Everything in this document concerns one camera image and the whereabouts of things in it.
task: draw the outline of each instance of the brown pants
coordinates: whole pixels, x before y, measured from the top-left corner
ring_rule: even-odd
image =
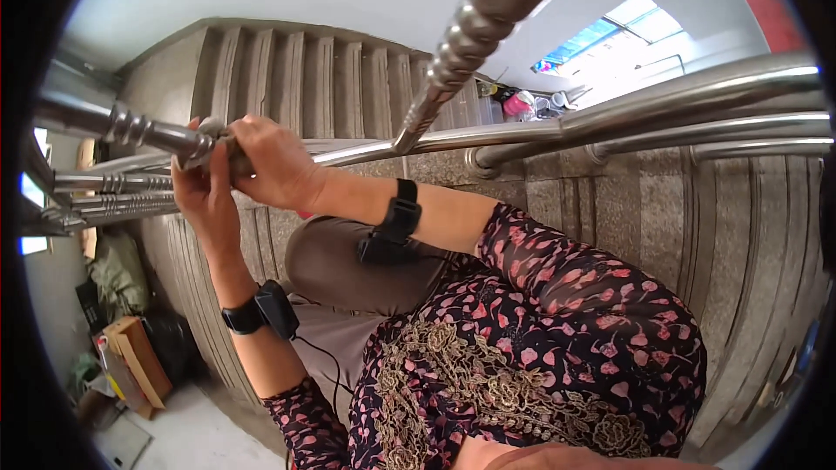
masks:
[[[340,362],[340,381],[354,388],[363,368],[366,340],[388,317],[412,311],[432,293],[445,260],[424,258],[407,265],[362,264],[357,244],[371,226],[329,216],[312,217],[287,242],[285,268],[296,297],[297,336],[328,350]],[[451,259],[455,253],[413,241],[419,256]],[[295,340],[308,373],[336,378],[334,360]]]

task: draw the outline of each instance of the storage boxes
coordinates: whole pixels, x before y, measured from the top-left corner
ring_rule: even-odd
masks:
[[[128,368],[139,383],[148,406],[138,413],[150,419],[155,409],[164,409],[163,400],[172,391],[172,382],[157,359],[152,344],[145,335],[142,321],[135,316],[125,316],[104,328],[108,346],[125,359]]]

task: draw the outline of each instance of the staircase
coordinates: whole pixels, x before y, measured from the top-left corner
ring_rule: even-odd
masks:
[[[388,139],[397,134],[430,58],[328,26],[202,20],[131,63],[120,99],[184,125],[195,116],[228,123],[250,112],[286,123],[301,138]],[[445,104],[431,131],[500,122],[490,107],[477,98],[471,79]],[[827,277],[815,212],[820,161],[694,164],[670,148],[616,155],[600,165],[574,149],[510,163],[499,178],[480,180],[465,170],[463,155],[445,151],[348,169],[503,199],[674,289],[700,322],[709,354],[707,397],[688,440],[691,458],[700,459],[712,445],[722,453],[726,434],[745,430],[753,411],[768,405],[803,328],[823,302]],[[259,282],[284,279],[284,246],[301,220],[241,193],[235,199],[253,276]],[[188,318],[203,358],[233,399],[262,414],[217,312],[192,229],[179,215],[139,225],[158,292]],[[330,392],[328,381],[320,385]],[[342,394],[338,413],[347,421]],[[270,428],[248,432],[271,446],[278,430]]]

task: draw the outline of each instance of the gold lace embroidery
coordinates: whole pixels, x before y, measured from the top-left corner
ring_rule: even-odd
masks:
[[[612,457],[651,454],[641,421],[612,413],[597,396],[563,392],[556,401],[543,389],[544,374],[511,369],[484,337],[475,335],[471,346],[455,335],[454,325],[420,321],[407,324],[398,339],[383,347],[375,385],[383,409],[374,423],[381,433],[386,470],[419,468],[429,450],[418,402],[407,387],[407,359],[426,361],[450,398],[473,406],[483,425],[503,425],[511,432],[590,447]]]

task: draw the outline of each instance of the window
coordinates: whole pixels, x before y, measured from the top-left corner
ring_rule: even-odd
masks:
[[[50,144],[47,143],[47,130],[36,128],[35,139],[37,146],[41,148],[41,152],[49,161],[49,154],[51,151]],[[20,177],[20,192],[26,198],[35,202],[39,207],[46,207],[47,197],[35,182],[24,172]],[[20,238],[20,254],[29,255],[31,253],[38,253],[49,248],[49,242],[45,236],[26,236]]]
[[[583,28],[533,66],[533,70],[570,77],[603,58],[630,58],[635,50],[682,31],[672,16],[653,0],[626,0]]]

